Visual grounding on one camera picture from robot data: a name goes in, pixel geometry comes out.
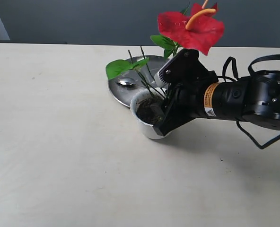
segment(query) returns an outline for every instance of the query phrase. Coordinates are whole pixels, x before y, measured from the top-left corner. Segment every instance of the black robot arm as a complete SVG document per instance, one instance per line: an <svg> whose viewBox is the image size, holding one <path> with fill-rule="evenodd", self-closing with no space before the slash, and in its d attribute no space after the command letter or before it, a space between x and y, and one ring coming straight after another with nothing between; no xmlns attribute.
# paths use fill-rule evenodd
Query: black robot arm
<svg viewBox="0 0 280 227"><path fill-rule="evenodd" d="M156 110L162 119L154 125L155 131L166 135L195 118L220 119L235 121L260 149L270 146L280 135L260 145L240 122L280 131L280 71L255 72L252 68L255 63L271 60L280 60L280 54L254 60L248 67L249 76L239 78L236 60L229 57L222 76L217 76L199 62L198 51L181 50L155 77L159 87L168 86L169 93ZM225 76L230 63L234 79Z"/></svg>

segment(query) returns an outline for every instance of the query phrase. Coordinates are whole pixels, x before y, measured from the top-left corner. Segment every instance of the gray wall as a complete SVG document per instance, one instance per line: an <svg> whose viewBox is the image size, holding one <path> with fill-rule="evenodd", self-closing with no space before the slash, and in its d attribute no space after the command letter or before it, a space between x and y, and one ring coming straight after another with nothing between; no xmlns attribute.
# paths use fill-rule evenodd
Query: gray wall
<svg viewBox="0 0 280 227"><path fill-rule="evenodd" d="M158 13L180 11L187 2L0 0L0 17L13 41L153 45L149 36L158 34ZM226 24L225 35L217 46L280 47L280 0L217 2L216 18Z"/></svg>

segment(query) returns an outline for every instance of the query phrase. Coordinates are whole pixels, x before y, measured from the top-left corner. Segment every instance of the orange label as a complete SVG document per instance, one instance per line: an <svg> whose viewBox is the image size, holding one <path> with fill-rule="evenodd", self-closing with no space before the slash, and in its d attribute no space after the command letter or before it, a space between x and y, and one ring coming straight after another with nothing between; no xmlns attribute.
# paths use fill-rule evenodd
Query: orange label
<svg viewBox="0 0 280 227"><path fill-rule="evenodd" d="M204 107L207 108L212 108L212 94L214 93L216 87L219 85L220 83L214 83L211 84L205 91L204 94Z"/></svg>

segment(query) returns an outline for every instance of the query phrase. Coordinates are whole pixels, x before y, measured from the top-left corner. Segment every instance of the silver plate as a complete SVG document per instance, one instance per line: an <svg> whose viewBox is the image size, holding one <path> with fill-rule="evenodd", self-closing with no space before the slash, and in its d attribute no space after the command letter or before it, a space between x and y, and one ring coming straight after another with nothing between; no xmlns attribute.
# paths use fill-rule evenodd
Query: silver plate
<svg viewBox="0 0 280 227"><path fill-rule="evenodd" d="M162 66L166 63L167 60L165 60L161 56L155 56L155 55L145 55L145 57L149 57L149 70L151 72L152 76L155 76L155 74L162 68ZM140 61L142 60L142 56L133 57L132 61ZM149 82L153 87L156 87L156 84L153 83L154 80L149 74L149 71L146 66L143 66L141 69L141 73L146 77L147 82ZM128 77L133 78L138 85L142 86L141 79L139 78L139 75L133 71L127 71L118 77L111 79L108 81L108 88L114 98L121 104L123 104L126 107L130 107L131 99L134 97L135 94L137 94L139 91L143 90L144 88L139 86L123 86L116 83L116 80L121 77Z"/></svg>

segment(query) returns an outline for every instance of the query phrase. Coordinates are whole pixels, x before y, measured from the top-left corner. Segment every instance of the white plastic cup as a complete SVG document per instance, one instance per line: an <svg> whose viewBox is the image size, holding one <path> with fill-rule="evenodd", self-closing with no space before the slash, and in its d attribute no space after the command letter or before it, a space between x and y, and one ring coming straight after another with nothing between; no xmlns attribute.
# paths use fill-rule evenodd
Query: white plastic cup
<svg viewBox="0 0 280 227"><path fill-rule="evenodd" d="M158 92L160 92L161 94L163 93L161 88L157 87L156 90ZM158 94L154 89L150 89L150 91L157 96L160 96L160 94ZM159 140L159 139L163 139L166 136L169 135L169 133L166 136L159 136L155 130L153 129L153 125L152 124L148 124L144 121L142 121L138 116L137 116L137 110L140 106L141 101L150 98L151 95L149 93L149 91L147 89L141 90L140 92L138 92L131 100L131 113L133 116L135 116L135 118L137 119L140 131L142 132L143 135L145 135L147 138L152 139L152 140Z"/></svg>

